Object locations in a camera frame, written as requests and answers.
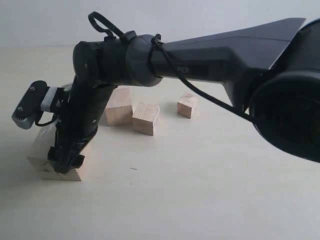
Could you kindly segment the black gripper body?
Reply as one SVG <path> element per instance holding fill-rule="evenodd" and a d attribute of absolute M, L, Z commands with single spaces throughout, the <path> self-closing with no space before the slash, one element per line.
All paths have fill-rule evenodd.
<path fill-rule="evenodd" d="M 117 85 L 85 83 L 74 78 L 59 112 L 54 148 L 82 150 L 98 131 L 98 122 Z"/>

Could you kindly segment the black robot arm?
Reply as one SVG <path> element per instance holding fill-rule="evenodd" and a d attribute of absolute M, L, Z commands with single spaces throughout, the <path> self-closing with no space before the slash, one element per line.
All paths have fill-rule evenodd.
<path fill-rule="evenodd" d="M 320 21 L 286 18 L 254 27 L 164 43 L 161 36 L 121 32 L 108 21 L 103 41 L 73 49 L 75 77 L 57 117 L 48 159 L 68 173 L 118 86 L 153 87 L 163 78 L 251 122 L 276 148 L 320 160 Z"/>

